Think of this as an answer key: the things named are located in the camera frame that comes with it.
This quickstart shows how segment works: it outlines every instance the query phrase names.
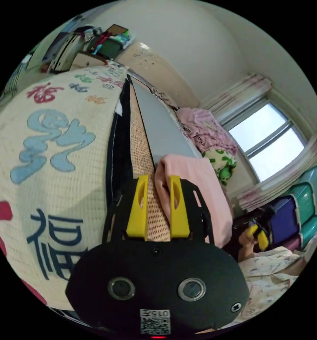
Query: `bedspread with chinese characters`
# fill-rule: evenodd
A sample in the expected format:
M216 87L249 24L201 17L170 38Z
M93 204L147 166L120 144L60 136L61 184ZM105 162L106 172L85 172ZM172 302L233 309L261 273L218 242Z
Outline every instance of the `bedspread with chinese characters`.
M0 247L49 307L74 264L100 244L107 144L127 69L110 62L55 75L0 114Z

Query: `gray sheet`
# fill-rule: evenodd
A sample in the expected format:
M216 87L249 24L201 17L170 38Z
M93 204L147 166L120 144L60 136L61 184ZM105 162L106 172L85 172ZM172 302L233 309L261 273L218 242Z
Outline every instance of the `gray sheet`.
M167 154L195 157L186 138L159 99L135 82L134 89L155 165Z

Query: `pink towel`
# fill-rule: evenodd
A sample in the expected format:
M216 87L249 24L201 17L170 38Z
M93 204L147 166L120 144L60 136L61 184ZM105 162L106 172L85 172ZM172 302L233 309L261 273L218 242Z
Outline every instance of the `pink towel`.
M230 134L208 110L184 107L176 112L184 131L193 139L195 146L205 152L211 148L226 150L233 156L237 145Z
M160 159L155 186L162 208L170 221L170 176L177 175L198 186L211 214L215 245L222 248L232 236L233 218L225 194L207 158L167 155Z

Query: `blue chinese character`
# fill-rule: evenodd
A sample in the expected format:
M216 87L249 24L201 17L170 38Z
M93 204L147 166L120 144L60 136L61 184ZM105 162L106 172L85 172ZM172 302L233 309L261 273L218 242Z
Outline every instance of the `blue chinese character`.
M79 145L58 153L51 158L51 165L58 171L73 171L75 166L67 160L67 156L76 150L88 146L95 140L95 134L86 132L86 128L79 125L79 120L73 119L69 125L66 115L54 109L42 109L32 113L27 126L37 132L47 133L42 136L32 136L24 140L24 150L19 159L27 165L16 166L10 172L11 181L20 184L28 177L39 171L47 161L46 156L41 155L47 150L47 142L56 141L59 146ZM60 129L67 128L62 135Z
M47 271L53 272L53 268L56 274L60 278L62 278L63 280L68 280L64 276L63 270L66 269L71 274L72 269L74 267L74 263L72 262L72 256L81 257L85 252L87 252L87 249L85 249L84 251L62 251L62 250L56 250L53 247L51 247L50 244L47 244L47 247L49 248L49 251L50 251L50 257L49 257L46 244L43 242L39 242L38 240L39 237L44 233L46 229L46 225L47 225L46 217L41 209L37 209L37 212L39 215L38 216L31 215L31 219L33 221L40 222L39 229L33 235L27 237L26 241L28 244L30 244L31 242L34 243L38 263L46 280L49 280ZM52 215L49 215L48 218L49 218L49 235L57 244L64 245L64 246L75 246L81 242L82 234L81 234L80 225L76 225L75 228L56 227L54 226L51 220L58 221L58 222L75 223L75 224L82 224L83 220L69 219L69 218L63 218L63 217L52 216ZM56 235L56 232L73 234L75 237L71 240L62 240ZM65 262L63 263L59 262L58 260L59 255L62 255L64 257Z
M69 146L79 143L79 145L57 153L51 158L51 165L58 171L73 171L75 166L67 159L67 156L74 151L83 149L91 144L96 138L96 135L91 132L86 132L86 128L79 125L78 119L73 119L66 132L56 138L56 143L59 146Z
M87 92L88 87L87 86L80 86L79 84L69 84L69 87L71 89L75 89L77 92Z

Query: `black cloth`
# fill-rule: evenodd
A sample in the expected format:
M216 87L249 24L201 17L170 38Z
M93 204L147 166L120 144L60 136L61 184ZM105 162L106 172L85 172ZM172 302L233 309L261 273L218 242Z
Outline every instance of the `black cloth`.
M106 198L110 208L123 185L133 178L130 144L130 82L126 80L120 95L122 116L115 113L107 151Z

